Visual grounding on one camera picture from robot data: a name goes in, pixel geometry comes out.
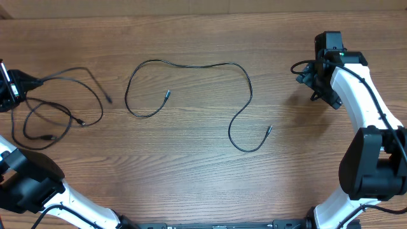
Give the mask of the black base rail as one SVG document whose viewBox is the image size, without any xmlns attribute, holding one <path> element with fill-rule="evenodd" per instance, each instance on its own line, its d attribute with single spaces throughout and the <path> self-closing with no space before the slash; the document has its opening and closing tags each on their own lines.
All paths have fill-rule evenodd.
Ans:
<svg viewBox="0 0 407 229">
<path fill-rule="evenodd" d="M 275 219 L 272 222 L 246 223 L 138 223 L 140 229 L 313 229 L 317 228 L 310 219 Z"/>
</svg>

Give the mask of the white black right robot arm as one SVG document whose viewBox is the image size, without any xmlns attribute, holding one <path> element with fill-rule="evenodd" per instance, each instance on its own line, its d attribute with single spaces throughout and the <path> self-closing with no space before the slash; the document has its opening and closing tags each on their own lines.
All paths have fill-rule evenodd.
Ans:
<svg viewBox="0 0 407 229">
<path fill-rule="evenodd" d="M 344 106 L 355 136 L 344 154 L 339 187 L 304 219 L 283 221 L 284 228 L 360 228 L 367 209 L 401 215 L 379 204 L 406 194 L 406 127 L 390 112 L 376 89 L 361 52 L 347 50 L 339 31 L 315 37 L 315 58 L 306 60 L 296 80 L 332 108 Z"/>
</svg>

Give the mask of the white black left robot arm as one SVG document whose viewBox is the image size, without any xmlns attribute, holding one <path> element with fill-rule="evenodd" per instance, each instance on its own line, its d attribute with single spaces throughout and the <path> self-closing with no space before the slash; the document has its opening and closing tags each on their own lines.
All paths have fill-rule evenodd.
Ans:
<svg viewBox="0 0 407 229">
<path fill-rule="evenodd" d="M 72 121 L 75 120 L 80 126 L 87 127 L 96 124 L 103 117 L 104 110 L 101 100 L 88 85 L 72 78 L 59 77 L 63 73 L 75 70 L 86 71 L 106 100 L 112 103 L 110 96 L 86 67 L 73 67 L 44 78 L 35 78 L 18 69 L 7 70 L 1 59 L 1 113 L 10 111 L 11 136 L 19 146 L 15 146 L 1 135 L 1 209 L 19 214 L 27 211 L 34 214 L 40 212 L 41 215 L 32 228 L 36 228 L 47 214 L 63 219 L 78 228 L 141 228 L 126 216 L 97 205 L 73 189 L 65 180 L 62 169 L 50 157 L 37 152 L 59 142 L 68 133 Z M 73 81 L 89 90 L 99 103 L 100 118 L 93 123 L 86 124 L 83 120 L 73 116 L 71 111 L 61 104 L 27 96 L 29 91 L 50 80 Z M 38 105 L 30 108 L 31 112 L 24 122 L 23 133 L 30 140 L 51 141 L 49 145 L 42 148 L 24 146 L 15 139 L 13 111 L 20 103 L 28 100 L 35 100 Z M 67 127 L 61 136 L 34 137 L 27 135 L 25 129 L 28 118 L 42 105 L 58 109 L 69 117 Z M 14 175 L 4 180 L 4 175 L 11 170 L 15 171 Z"/>
</svg>

